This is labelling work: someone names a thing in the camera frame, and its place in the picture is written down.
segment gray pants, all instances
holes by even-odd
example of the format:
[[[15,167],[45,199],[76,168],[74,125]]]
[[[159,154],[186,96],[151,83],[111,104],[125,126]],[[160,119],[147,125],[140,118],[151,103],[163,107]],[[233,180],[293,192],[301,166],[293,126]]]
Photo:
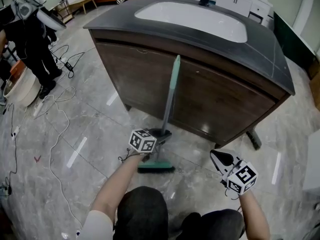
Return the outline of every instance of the gray pants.
[[[162,194],[141,186],[126,193],[118,207],[113,240],[167,240],[168,209]],[[177,240],[239,240],[245,231],[242,215],[231,209],[204,216],[192,213]]]

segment person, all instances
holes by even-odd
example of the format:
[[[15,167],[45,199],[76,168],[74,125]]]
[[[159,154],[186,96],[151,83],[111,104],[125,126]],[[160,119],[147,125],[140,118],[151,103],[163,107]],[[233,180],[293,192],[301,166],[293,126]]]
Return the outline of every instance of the person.
[[[35,0],[35,1],[43,5],[47,0]],[[51,49],[58,43],[59,38],[57,38],[56,33],[52,28],[45,26],[45,30],[46,30],[45,41],[47,42],[47,44],[49,45],[49,48]]]
[[[162,194],[147,186],[126,193],[142,159],[142,155],[129,156],[105,182],[77,240],[168,239],[168,209]],[[232,209],[203,216],[193,212],[182,222],[182,233],[176,239],[238,240],[244,231],[248,240],[270,239],[268,222],[251,190],[239,199],[243,216]]]
[[[31,15],[26,20],[11,22],[14,15],[10,6],[3,8],[1,13],[0,56],[6,40],[14,42],[17,55],[43,86],[39,98],[44,99],[56,86],[54,79],[61,76],[62,70],[58,69],[42,36],[42,24],[35,15]]]
[[[5,59],[0,58],[0,79],[2,79],[3,81],[0,87],[0,106],[6,105],[6,99],[4,97],[4,89],[5,89],[7,80],[11,77],[10,69],[11,69],[10,64]]]

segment black cable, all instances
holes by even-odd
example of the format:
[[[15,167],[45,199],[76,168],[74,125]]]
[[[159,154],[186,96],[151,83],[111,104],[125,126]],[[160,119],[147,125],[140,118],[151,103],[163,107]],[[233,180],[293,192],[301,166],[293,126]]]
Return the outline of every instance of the black cable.
[[[133,156],[137,156],[137,155],[141,155],[142,154],[142,153],[135,153],[135,154],[129,155],[130,148],[127,148],[126,151],[127,151],[127,154],[126,154],[125,159],[123,159],[121,156],[118,157],[118,160],[121,163],[124,163],[124,161],[126,161],[129,157],[133,157]]]
[[[7,197],[7,196],[10,196],[11,195],[11,192],[12,192],[12,188],[11,188],[11,174],[17,174],[18,172],[18,161],[17,161],[17,139],[16,139],[16,134],[15,133],[12,133],[12,130],[14,128],[14,111],[15,111],[15,105],[14,104],[10,104],[8,107],[7,107],[7,110],[10,109],[10,107],[12,106],[12,114],[11,114],[11,131],[10,131],[10,135],[11,137],[14,137],[14,159],[15,159],[15,171],[11,170],[9,172],[9,178],[8,177],[5,177],[5,184],[6,186],[8,187],[8,193],[9,195],[2,195],[2,197]]]
[[[52,51],[50,52],[54,57],[56,57],[57,60],[59,60],[64,65],[62,68],[60,68],[62,70],[66,66],[66,64],[60,58],[58,58]]]
[[[225,195],[226,197],[228,197],[228,196],[227,196],[227,190],[228,190],[228,188],[226,188],[226,189],[225,189],[225,192],[224,192],[224,195]]]
[[[81,59],[81,57],[82,57],[85,53],[86,53],[86,51],[83,51],[83,52],[79,52],[79,53],[77,53],[77,54],[72,55],[71,57],[69,57],[69,58],[67,59],[66,63],[68,63],[68,61],[69,61],[72,57],[81,54],[81,56],[77,59],[77,61],[75,62],[75,64],[72,66],[72,68],[75,68],[76,65],[77,65],[77,63],[78,63],[78,61]],[[74,77],[74,75],[75,75],[75,72],[74,72],[73,70],[69,70],[68,78],[71,79],[71,78]]]
[[[61,47],[59,47],[59,48],[56,49],[55,51],[52,51],[52,53],[55,53],[56,51],[60,50],[60,49],[63,48],[63,47],[67,47],[67,48],[66,48],[66,51],[60,56],[60,59],[61,59],[62,56],[69,50],[69,44],[62,45]]]

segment white bucket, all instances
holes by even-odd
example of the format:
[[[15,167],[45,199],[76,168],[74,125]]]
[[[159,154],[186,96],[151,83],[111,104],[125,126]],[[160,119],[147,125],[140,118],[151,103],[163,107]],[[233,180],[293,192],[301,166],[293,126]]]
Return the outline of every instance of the white bucket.
[[[40,88],[38,78],[26,67],[18,80],[13,76],[8,79],[3,96],[14,104],[27,107],[35,100]]]

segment broom handle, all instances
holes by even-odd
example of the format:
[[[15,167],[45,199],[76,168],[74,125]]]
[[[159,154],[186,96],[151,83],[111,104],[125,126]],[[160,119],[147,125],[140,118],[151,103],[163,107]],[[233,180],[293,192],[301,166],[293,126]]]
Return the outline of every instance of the broom handle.
[[[175,89],[176,89],[176,85],[177,85],[179,69],[180,69],[180,55],[178,55],[176,57],[176,59],[173,63],[169,93],[168,93],[168,98],[166,100],[165,112],[164,112],[164,117],[163,117],[163,124],[162,124],[162,128],[161,128],[161,136],[164,136],[166,133],[170,109],[171,109],[171,105],[172,105],[172,100],[174,98]]]

